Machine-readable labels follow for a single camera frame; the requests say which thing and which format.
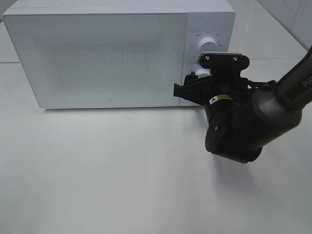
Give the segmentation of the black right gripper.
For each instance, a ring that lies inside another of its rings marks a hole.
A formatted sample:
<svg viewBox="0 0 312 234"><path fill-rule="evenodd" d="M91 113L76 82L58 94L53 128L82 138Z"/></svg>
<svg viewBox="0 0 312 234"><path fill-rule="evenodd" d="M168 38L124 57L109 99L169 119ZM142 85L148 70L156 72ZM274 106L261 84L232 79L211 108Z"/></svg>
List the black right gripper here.
<svg viewBox="0 0 312 234"><path fill-rule="evenodd" d="M174 97L204 106L222 100L233 101L234 106L244 103L258 89L258 83L243 78L240 71L212 71L199 77L195 72L185 76L184 85L174 84Z"/></svg>

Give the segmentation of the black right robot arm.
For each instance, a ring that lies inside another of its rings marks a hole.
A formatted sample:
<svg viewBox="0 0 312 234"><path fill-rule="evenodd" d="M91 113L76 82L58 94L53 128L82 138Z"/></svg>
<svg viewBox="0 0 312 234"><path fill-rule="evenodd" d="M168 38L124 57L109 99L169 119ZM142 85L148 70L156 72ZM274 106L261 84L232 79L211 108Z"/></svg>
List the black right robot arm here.
<svg viewBox="0 0 312 234"><path fill-rule="evenodd" d="M174 85L174 96L204 107L205 148L230 160L255 161L266 144L299 125L312 100L311 51L278 81L242 77L250 60L240 53L202 52L197 63L210 74L191 72Z"/></svg>

